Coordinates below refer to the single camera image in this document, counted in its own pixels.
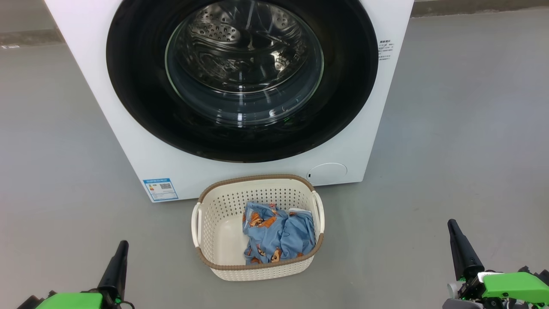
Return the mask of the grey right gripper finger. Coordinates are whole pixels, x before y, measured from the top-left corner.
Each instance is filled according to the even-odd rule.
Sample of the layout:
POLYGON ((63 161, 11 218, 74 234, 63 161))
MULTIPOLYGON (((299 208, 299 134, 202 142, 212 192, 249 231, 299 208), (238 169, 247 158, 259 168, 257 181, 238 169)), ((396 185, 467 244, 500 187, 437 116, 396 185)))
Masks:
POLYGON ((456 280, 470 280, 478 273, 484 272, 485 267, 480 261, 471 243, 461 231, 455 219, 447 222, 452 261, 456 280))

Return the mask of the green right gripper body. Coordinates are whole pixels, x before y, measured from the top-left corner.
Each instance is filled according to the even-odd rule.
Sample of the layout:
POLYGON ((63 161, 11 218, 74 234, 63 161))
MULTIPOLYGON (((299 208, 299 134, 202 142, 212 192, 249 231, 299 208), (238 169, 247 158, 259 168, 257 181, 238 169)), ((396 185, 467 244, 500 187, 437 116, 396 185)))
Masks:
POLYGON ((514 273, 474 272, 447 287, 447 309, 546 309, 549 304, 548 270, 531 273, 527 266, 514 273))

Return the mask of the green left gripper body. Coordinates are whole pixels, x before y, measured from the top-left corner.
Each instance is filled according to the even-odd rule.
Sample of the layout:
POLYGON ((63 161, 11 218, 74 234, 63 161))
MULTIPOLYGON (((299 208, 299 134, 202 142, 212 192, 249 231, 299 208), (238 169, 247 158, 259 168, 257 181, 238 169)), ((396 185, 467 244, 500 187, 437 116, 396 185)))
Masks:
POLYGON ((88 290, 80 293, 56 293, 50 291, 47 298, 38 298, 35 295, 28 297, 19 309, 121 309, 133 303, 123 300, 120 296, 111 297, 106 291, 88 290))

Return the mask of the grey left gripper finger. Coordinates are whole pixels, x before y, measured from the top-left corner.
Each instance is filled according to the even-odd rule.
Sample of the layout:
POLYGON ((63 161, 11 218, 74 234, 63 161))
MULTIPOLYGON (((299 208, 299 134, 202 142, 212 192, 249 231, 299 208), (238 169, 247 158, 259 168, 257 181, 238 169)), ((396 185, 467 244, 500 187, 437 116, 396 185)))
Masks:
POLYGON ((116 253, 112 256, 97 290, 103 294, 103 299, 111 302, 122 302, 125 298, 127 258, 129 243, 120 241, 116 253))

